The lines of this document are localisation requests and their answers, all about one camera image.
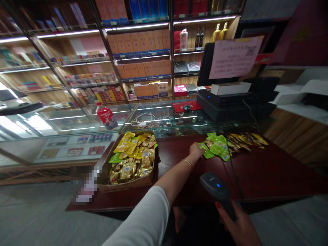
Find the white bottle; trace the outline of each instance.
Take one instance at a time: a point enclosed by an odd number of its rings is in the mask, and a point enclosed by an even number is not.
[[[180,33],[180,52],[187,51],[188,45],[188,32],[187,29],[183,29]]]

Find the barcode scanner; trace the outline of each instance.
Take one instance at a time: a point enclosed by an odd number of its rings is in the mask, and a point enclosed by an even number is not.
[[[205,190],[220,202],[230,218],[236,221],[235,210],[231,205],[230,192],[226,185],[212,172],[203,174],[200,177],[200,182]]]

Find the hand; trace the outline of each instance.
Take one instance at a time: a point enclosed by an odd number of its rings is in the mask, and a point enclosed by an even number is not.
[[[235,214],[237,217],[236,222],[230,218],[226,210],[221,206],[219,202],[215,203],[216,208],[220,213],[220,217],[223,220],[224,227],[229,230],[233,240],[237,246],[261,246],[261,240],[257,235],[255,227],[248,216],[241,208],[239,208],[235,202],[231,201]]]
[[[194,142],[190,148],[189,148],[189,155],[197,158],[197,160],[200,158],[200,157],[203,157],[203,154],[204,154],[205,150],[204,149],[200,149],[197,145],[196,142]]]

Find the red pouch drink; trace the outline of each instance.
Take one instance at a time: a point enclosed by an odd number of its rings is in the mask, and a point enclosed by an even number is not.
[[[107,130],[112,130],[118,126],[113,112],[109,108],[104,107],[101,102],[97,103],[96,114]]]

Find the white sleeve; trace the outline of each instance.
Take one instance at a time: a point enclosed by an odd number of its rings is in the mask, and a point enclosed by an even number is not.
[[[169,213],[170,205],[165,191],[153,186],[102,246],[160,245]]]

